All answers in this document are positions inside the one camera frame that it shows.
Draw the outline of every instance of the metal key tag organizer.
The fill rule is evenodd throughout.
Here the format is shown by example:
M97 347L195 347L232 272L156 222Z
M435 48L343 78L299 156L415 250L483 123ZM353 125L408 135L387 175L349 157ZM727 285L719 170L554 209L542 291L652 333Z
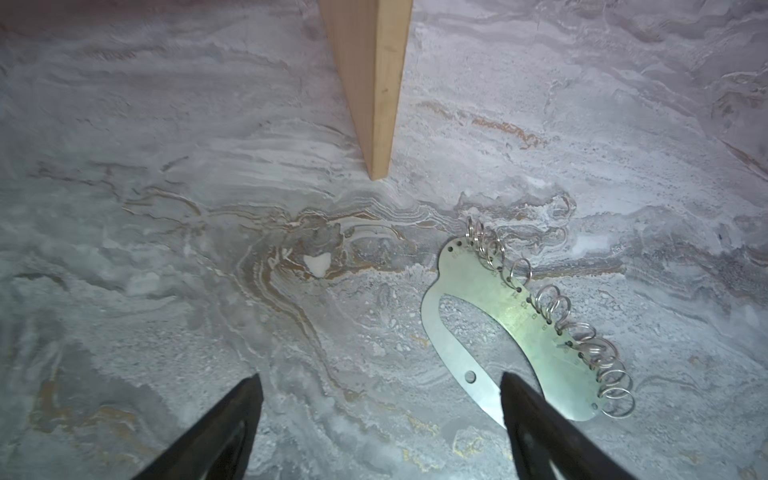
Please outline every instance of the metal key tag organizer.
M634 411L632 379L616 346L589 323L570 321L571 300L555 285L532 295L526 289L531 262L520 258L510 264L496 233L469 218L464 237L440 252L438 270L422 301L424 330L459 385L499 425L504 426L499 387L443 324L443 295L472 303L504 327L528 357L545 399L565 418L584 421L603 412L623 419ZM630 406L606 409L619 399Z

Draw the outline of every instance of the wooden board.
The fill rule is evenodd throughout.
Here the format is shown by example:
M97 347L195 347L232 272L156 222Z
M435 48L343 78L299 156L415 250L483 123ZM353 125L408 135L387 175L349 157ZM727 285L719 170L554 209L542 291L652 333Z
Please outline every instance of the wooden board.
M413 0L319 0L372 180L389 171Z

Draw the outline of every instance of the gray marble countertop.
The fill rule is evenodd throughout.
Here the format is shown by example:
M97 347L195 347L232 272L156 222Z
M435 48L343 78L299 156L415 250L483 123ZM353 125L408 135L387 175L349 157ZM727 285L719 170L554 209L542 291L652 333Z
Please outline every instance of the gray marble countertop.
M764 3L417 0L378 182L313 2L16 3L9 478L129 478L254 372L249 478L514 478L419 318L468 215L621 348L637 411L590 439L638 478L768 478Z

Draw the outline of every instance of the metal key holder plate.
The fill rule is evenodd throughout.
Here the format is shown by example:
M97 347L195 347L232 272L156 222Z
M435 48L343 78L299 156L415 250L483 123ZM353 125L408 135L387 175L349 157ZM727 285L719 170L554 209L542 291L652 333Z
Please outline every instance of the metal key holder plate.
M443 295L470 302L507 330L528 357L544 397L565 418L584 421L601 411L607 400L598 397L595 371L568 347L574 342L568 331L558 335L527 301L531 294L522 283L512 278L510 288L498 271L478 262L464 238L443 247L438 269L439 278L422 301L424 330L458 384L499 425L504 426L499 387L443 324L439 312Z

